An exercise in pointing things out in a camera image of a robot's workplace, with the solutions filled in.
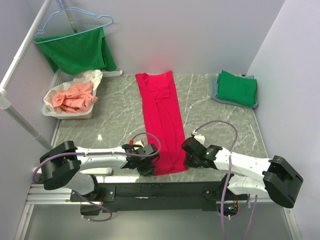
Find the red t-shirt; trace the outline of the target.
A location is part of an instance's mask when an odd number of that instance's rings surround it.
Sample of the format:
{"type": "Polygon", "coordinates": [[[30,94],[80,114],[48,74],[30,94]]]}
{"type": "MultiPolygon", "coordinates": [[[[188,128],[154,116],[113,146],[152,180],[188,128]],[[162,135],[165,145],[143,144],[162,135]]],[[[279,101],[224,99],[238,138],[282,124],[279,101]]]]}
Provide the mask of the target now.
{"type": "Polygon", "coordinates": [[[154,175],[186,171],[186,153],[181,148],[185,133],[172,71],[157,75],[137,73],[135,79],[142,100],[145,130],[161,143],[154,175]]]}

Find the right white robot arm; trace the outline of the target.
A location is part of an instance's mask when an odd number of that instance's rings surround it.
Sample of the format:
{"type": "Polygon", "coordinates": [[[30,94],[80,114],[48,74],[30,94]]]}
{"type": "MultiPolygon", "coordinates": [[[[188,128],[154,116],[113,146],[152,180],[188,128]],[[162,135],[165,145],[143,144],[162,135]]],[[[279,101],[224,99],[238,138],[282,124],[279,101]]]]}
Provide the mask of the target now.
{"type": "Polygon", "coordinates": [[[258,158],[231,152],[210,145],[205,147],[194,137],[181,145],[188,164],[193,167],[231,171],[229,180],[222,180],[219,193],[230,200],[235,195],[257,195],[270,198],[281,207],[292,209],[303,184],[303,177],[283,157],[258,158]]]}

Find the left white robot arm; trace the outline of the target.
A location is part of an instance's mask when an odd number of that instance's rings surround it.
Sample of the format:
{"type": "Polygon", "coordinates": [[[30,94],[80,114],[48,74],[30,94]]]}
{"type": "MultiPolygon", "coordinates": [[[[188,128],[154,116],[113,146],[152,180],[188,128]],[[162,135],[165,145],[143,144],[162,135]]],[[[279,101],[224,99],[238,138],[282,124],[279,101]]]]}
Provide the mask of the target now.
{"type": "Polygon", "coordinates": [[[154,174],[155,162],[159,157],[159,148],[153,143],[89,149],[76,147],[73,141],[66,141],[43,155],[36,170],[41,171],[41,184],[45,190],[68,188],[88,201],[94,201],[102,193],[102,188],[96,176],[85,174],[85,170],[130,169],[137,170],[141,176],[148,176],[154,174]]]}

